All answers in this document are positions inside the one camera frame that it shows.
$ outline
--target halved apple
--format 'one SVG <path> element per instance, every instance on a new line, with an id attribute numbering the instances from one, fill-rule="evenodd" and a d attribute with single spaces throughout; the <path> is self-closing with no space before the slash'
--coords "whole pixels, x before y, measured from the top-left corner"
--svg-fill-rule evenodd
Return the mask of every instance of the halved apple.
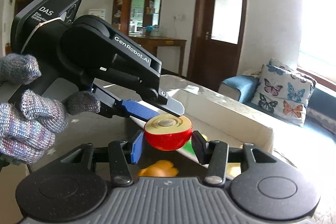
<path id="1" fill-rule="evenodd" d="M 181 148 L 190 139 L 193 124 L 185 116 L 162 114 L 150 119 L 143 131 L 148 143 L 154 148 L 172 151 Z"/>

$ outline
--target door handle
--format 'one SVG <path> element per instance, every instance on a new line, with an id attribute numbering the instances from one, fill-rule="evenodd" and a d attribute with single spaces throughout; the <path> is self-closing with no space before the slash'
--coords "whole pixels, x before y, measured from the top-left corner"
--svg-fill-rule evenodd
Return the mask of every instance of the door handle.
<path id="1" fill-rule="evenodd" d="M 211 33 L 209 33 L 209 32 L 205 32 L 205 40 L 208 40 L 208 39 L 209 39 L 209 35 L 211 35 Z"/>

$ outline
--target gloved hand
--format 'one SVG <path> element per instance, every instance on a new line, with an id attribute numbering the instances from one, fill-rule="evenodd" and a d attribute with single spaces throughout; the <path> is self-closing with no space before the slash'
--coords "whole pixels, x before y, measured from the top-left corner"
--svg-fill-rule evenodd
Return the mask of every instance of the gloved hand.
<path id="1" fill-rule="evenodd" d="M 0 83 L 26 85 L 40 76 L 37 60 L 31 55 L 9 54 L 0 59 Z M 100 101 L 92 92 L 80 91 L 63 105 L 26 90 L 19 109 L 9 103 L 0 104 L 0 153 L 7 161 L 34 163 L 53 145 L 55 133 L 66 129 L 68 114 L 98 113 Z"/>

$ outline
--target door frame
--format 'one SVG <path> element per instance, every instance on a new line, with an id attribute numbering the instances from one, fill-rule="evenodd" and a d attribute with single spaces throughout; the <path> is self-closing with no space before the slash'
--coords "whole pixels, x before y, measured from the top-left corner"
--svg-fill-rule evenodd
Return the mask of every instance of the door frame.
<path id="1" fill-rule="evenodd" d="M 29 1 L 29 0 L 15 0 L 15 3 L 14 3 L 14 16 L 16 16 L 18 14 L 18 5 L 21 3 L 21 2 L 24 2 L 24 1 Z"/>
<path id="2" fill-rule="evenodd" d="M 189 54 L 189 64 L 188 64 L 188 72 L 187 72 L 187 79 L 193 79 L 193 69 L 195 60 L 195 53 L 197 49 L 197 40 L 202 35 L 202 25 L 203 25 L 203 10 L 206 0 L 196 0 L 195 3 L 195 12 L 194 12 L 194 25 L 193 25 L 193 33 L 191 38 L 191 45 L 190 45 L 190 54 Z M 238 36 L 238 51 L 239 57 L 234 63 L 234 70 L 238 69 L 239 59 L 240 59 L 240 52 L 243 45 L 243 36 L 245 30 L 245 19 L 246 19 L 246 6 L 247 0 L 243 0 L 243 5 L 241 8 L 241 21 L 240 21 L 240 30 Z"/>

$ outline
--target camera lens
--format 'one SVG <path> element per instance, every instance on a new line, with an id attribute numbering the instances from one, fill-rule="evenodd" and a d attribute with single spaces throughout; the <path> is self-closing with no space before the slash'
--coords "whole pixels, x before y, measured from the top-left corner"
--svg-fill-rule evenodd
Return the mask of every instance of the camera lens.
<path id="1" fill-rule="evenodd" d="M 71 17 L 73 11 L 76 9 L 76 4 L 72 5 L 71 8 L 69 9 L 67 18 Z"/>

